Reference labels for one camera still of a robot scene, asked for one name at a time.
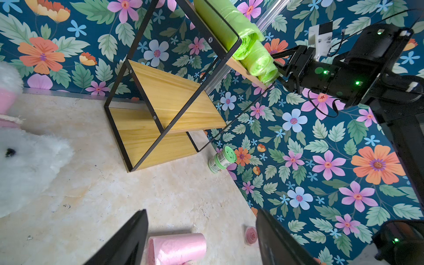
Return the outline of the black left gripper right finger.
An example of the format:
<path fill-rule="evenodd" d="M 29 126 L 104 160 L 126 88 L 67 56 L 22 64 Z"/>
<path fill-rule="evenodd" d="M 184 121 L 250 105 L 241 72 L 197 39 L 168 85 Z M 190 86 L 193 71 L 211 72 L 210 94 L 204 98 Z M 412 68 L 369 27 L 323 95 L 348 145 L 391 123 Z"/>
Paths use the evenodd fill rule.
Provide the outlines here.
<path fill-rule="evenodd" d="M 260 209 L 257 214 L 256 230 L 264 265 L 317 265 L 318 263 L 286 229 Z"/>

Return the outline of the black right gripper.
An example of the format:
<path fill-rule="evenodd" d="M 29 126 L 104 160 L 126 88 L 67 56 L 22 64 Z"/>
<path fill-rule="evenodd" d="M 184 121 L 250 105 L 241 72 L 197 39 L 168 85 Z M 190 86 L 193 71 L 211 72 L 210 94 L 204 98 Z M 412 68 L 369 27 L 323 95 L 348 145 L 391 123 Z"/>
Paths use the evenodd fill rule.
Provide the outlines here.
<path fill-rule="evenodd" d="M 288 91 L 326 91 L 326 63 L 314 60 L 315 48 L 296 46 L 272 54 L 274 60 L 289 59 L 281 68 L 281 81 Z"/>

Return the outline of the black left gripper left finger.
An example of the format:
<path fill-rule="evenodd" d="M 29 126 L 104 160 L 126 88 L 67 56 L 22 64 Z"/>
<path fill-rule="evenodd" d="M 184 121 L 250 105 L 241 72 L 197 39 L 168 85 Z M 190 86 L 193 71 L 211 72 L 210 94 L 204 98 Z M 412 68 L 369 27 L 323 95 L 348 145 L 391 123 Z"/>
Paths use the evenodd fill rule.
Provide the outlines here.
<path fill-rule="evenodd" d="M 139 265 L 148 235 L 146 210 L 137 211 L 85 264 Z"/>

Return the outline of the green trash bag roll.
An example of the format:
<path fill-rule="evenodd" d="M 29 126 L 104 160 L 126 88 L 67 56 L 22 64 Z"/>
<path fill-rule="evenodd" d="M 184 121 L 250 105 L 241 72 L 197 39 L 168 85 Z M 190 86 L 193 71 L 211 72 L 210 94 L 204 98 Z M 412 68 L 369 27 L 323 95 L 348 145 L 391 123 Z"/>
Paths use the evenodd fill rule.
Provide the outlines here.
<path fill-rule="evenodd" d="M 267 65 L 272 60 L 268 50 L 257 40 L 247 57 L 241 60 L 241 64 L 250 75 L 259 76 L 265 72 Z"/>
<path fill-rule="evenodd" d="M 269 86 L 279 76 L 279 71 L 274 62 L 270 62 L 263 73 L 258 76 L 258 79 L 266 86 Z"/>
<path fill-rule="evenodd" d="M 265 39 L 256 24 L 251 23 L 230 1 L 193 1 L 195 10 L 226 48 L 231 48 L 240 39 L 241 45 L 233 58 L 243 60 L 256 42 Z"/>

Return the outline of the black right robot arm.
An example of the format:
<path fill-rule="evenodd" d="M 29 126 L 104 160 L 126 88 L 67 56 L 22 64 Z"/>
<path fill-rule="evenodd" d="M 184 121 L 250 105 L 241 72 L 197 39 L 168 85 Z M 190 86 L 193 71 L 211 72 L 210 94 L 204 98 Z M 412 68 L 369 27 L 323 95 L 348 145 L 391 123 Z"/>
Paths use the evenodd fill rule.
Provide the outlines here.
<path fill-rule="evenodd" d="M 299 45 L 273 55 L 280 80 L 307 101 L 303 112 L 326 117 L 359 106 L 360 116 L 348 126 L 318 129 L 308 145 L 314 153 L 311 172 L 333 191 L 298 185 L 283 196 L 281 206 L 295 213 L 312 201 L 327 199 L 310 220 L 314 230 L 295 231 L 302 243 L 333 241 L 351 260 L 352 237 L 370 243 L 372 265 L 421 265 L 424 262 L 424 80 L 392 69 L 414 31 L 373 24 L 361 31 L 351 51 L 331 64 L 319 61 L 329 50 L 328 24 L 310 30 L 314 47 Z"/>

